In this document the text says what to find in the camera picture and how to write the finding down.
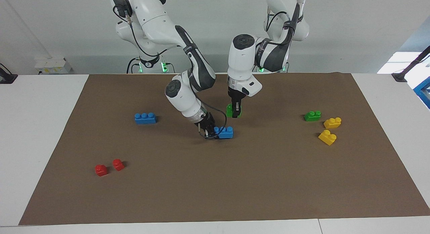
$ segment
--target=white wall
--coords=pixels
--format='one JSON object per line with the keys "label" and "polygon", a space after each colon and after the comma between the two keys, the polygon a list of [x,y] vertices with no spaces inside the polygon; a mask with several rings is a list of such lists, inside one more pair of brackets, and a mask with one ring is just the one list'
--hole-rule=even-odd
{"label": "white wall", "polygon": [[[77,74],[122,73],[136,49],[115,33],[109,0],[0,0],[0,61],[19,74],[35,73],[34,57],[61,55]],[[311,26],[294,42],[291,72],[376,73],[430,14],[430,0],[308,0]],[[22,21],[11,16],[11,5]],[[167,0],[218,72],[227,70],[235,35],[264,36],[265,0]],[[28,37],[30,29],[35,39]],[[181,49],[166,53],[177,71],[189,67]]]}

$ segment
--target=green light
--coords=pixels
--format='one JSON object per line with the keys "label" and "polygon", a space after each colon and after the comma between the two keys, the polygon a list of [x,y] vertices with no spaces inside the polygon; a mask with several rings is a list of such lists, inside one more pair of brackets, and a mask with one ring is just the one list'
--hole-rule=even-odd
{"label": "green light", "polygon": [[161,69],[163,69],[163,73],[166,73],[169,71],[169,68],[164,62],[161,62]]}

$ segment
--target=brown mat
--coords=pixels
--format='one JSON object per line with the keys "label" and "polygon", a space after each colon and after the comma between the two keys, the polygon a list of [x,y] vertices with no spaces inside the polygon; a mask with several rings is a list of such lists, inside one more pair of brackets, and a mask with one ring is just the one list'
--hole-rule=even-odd
{"label": "brown mat", "polygon": [[[20,225],[430,215],[350,74],[258,75],[234,139],[217,141],[167,101],[171,78],[90,75]],[[226,76],[200,96],[224,109]],[[305,122],[309,110],[323,117]],[[149,111],[159,122],[136,125]],[[317,136],[336,116],[327,146]],[[124,170],[95,174],[116,158]]]}

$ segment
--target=blue object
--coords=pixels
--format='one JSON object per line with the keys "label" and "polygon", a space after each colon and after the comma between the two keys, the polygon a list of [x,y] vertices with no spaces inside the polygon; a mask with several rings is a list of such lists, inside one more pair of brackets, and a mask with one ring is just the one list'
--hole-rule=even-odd
{"label": "blue object", "polygon": [[[219,133],[219,127],[214,127],[215,134]],[[219,139],[232,139],[233,138],[233,128],[227,127],[222,130],[222,132],[218,135]]]}
{"label": "blue object", "polygon": [[138,125],[156,124],[157,123],[157,117],[152,112],[149,113],[149,114],[146,114],[146,113],[139,114],[139,113],[137,113],[135,115],[135,122]]}
{"label": "blue object", "polygon": [[423,101],[424,104],[426,104],[426,106],[430,109],[430,93],[428,90],[429,87],[430,77],[428,77],[425,81],[415,87],[414,92],[416,93],[416,95],[418,95],[421,101]]}

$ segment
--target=black velcro strap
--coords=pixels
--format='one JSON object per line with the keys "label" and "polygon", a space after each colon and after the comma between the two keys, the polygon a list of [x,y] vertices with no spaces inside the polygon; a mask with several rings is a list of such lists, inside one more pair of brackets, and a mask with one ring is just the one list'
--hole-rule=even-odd
{"label": "black velcro strap", "polygon": [[184,48],[184,52],[186,54],[188,54],[189,52],[191,52],[191,51],[193,51],[195,49],[198,49],[198,47],[197,47],[197,45],[195,43],[192,43],[192,44],[190,44],[190,46],[187,46],[187,47]]}

